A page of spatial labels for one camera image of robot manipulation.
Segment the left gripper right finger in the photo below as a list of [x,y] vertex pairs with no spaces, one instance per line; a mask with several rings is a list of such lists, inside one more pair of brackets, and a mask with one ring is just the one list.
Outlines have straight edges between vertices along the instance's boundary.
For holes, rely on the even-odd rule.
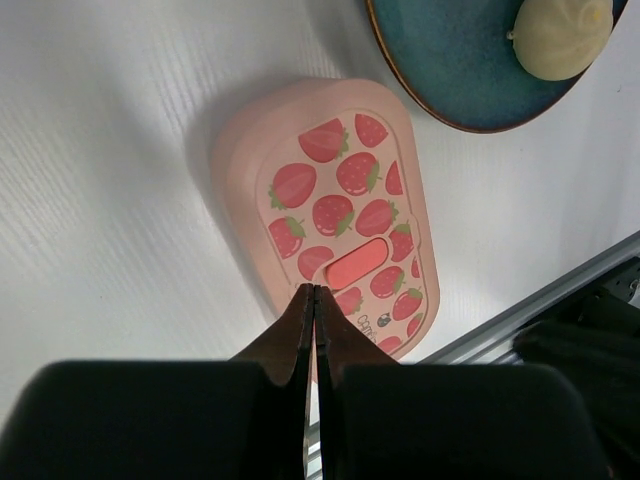
[[400,478],[402,366],[346,319],[326,287],[315,288],[314,329],[323,477]]

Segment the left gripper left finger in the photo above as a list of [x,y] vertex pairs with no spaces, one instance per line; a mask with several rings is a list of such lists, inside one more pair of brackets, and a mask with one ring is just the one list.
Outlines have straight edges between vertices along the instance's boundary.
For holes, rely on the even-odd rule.
[[307,477],[313,335],[314,286],[303,284],[280,318],[232,358],[263,372],[249,438],[273,479]]

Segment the pink lunch box lid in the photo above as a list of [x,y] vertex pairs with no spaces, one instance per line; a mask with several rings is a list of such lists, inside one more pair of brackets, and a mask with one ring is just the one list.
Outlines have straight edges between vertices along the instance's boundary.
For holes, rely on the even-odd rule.
[[425,337],[439,281],[411,118],[388,88],[313,78],[255,100],[222,128],[211,176],[276,313],[313,283],[393,359]]

